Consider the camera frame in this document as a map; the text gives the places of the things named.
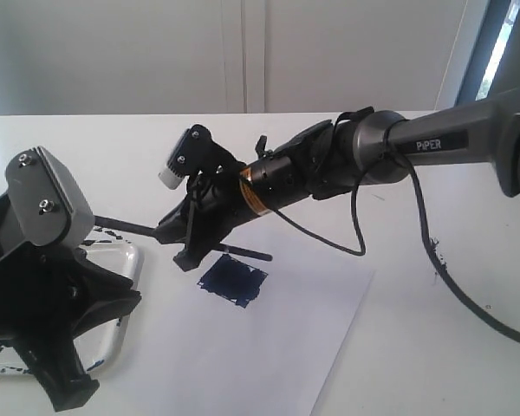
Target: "white table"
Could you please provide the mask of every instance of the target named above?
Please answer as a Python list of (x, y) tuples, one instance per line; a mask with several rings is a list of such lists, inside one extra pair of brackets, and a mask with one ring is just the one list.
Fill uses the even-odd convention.
[[(251, 161), (260, 134), (275, 147), (329, 117), (335, 115), (0, 117), (0, 194), (3, 169), (14, 154), (44, 145), (73, 173), (94, 213), (154, 225), (183, 197), (183, 189), (168, 191), (156, 175), (188, 126), (204, 124), (215, 141)], [(453, 277), (493, 315), (520, 329), (520, 197), (502, 195), (489, 165), (423, 167), (419, 174), (432, 235)], [(341, 196), (306, 200), (286, 212), (355, 245), (348, 210), (348, 197)], [(363, 187), (359, 213), (367, 255), (353, 261), (377, 271), (314, 414), (520, 415), (520, 346), (486, 327), (434, 277), (410, 181)], [(132, 314), (118, 360), (99, 376), (100, 390), (73, 414), (144, 414), (117, 387), (132, 377), (132, 361), (146, 334), (156, 330), (152, 317), (197, 281), (172, 263), (179, 247), (132, 240), (146, 259), (143, 302)], [(135, 396), (152, 388), (148, 380), (133, 382)], [(1, 378), (0, 414), (52, 410), (33, 380)]]

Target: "orange label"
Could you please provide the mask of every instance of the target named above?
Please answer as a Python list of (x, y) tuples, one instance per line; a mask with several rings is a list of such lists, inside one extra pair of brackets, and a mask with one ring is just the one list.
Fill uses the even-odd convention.
[[(247, 167), (241, 171), (241, 176), (249, 181), (250, 183), (250, 168)], [(241, 187), (241, 194), (243, 195), (246, 204), (251, 208), (257, 215), (261, 216), (270, 212), (270, 210), (262, 203), (260, 198), (252, 191), (250, 186), (239, 181)]]

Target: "black plastic mount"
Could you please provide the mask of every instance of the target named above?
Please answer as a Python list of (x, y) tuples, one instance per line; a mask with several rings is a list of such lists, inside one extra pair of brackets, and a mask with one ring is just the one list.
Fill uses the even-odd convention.
[(0, 342), (13, 347), (54, 409), (83, 406), (98, 388), (73, 339), (128, 315), (132, 281), (86, 259), (78, 246), (94, 216), (68, 169), (37, 147), (6, 168), (0, 197)]

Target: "white paper sheet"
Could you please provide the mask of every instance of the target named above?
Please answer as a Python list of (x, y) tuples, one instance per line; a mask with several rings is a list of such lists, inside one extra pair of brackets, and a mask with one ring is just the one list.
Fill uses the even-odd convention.
[(164, 354), (138, 370), (155, 386), (140, 398), (146, 414), (311, 413), (373, 272), (279, 218), (258, 223), (227, 242), (274, 255), (239, 258), (268, 273), (260, 295), (243, 309), (193, 283), (166, 307), (149, 335)]

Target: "piper logo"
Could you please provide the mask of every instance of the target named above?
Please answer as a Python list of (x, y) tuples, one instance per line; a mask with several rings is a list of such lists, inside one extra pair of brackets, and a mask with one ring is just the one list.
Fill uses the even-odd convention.
[(431, 150), (441, 150), (440, 139), (422, 140), (416, 142), (417, 152), (427, 152)]

